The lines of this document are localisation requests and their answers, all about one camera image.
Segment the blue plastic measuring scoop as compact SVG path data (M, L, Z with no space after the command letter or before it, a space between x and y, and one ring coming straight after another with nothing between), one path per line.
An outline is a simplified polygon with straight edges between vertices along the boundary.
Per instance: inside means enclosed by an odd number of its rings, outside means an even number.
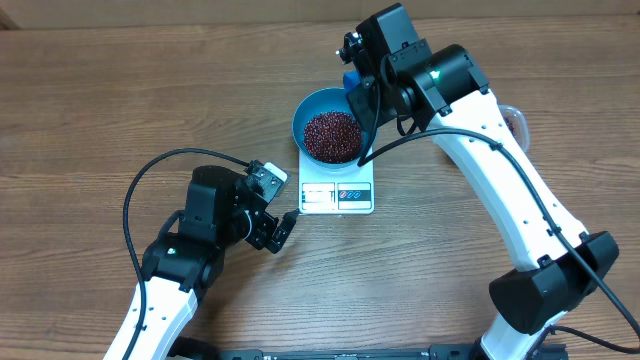
M357 71L349 71L343 74L342 82L345 92L349 93L361 83L361 78Z

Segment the red adzuki beans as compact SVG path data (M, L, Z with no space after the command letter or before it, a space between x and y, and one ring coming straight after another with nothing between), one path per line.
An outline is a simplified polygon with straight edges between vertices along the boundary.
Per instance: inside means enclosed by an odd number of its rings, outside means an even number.
M364 135L352 115L344 112L326 112L314 116L303 130L303 145L315 160L328 164L356 161L360 166L407 142L425 137L455 135L480 140L492 151L501 150L505 142L484 133L457 127L436 127L416 134L404 135L368 155Z

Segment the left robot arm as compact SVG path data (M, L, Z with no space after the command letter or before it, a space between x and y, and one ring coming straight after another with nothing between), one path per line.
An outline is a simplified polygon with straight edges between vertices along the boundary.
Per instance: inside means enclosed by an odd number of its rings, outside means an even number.
M224 267L225 252L244 240L279 252L298 213L282 218L266 208L289 181L271 162L244 173L220 166L194 169L186 203L163 224L143 254L143 285L105 356L108 359L217 359L212 345L181 332Z

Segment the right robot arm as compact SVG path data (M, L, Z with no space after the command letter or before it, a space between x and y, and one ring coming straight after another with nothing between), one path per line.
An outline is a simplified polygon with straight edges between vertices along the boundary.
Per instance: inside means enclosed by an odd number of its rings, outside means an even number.
M345 35L338 52L359 76L347 101L374 133L412 119L404 141L429 137L458 166L503 238L512 269L493 280L497 309L476 359L532 359L553 325L591 294L618 257L613 237L589 233L553 195L506 124L489 81L453 44L432 51L394 4Z

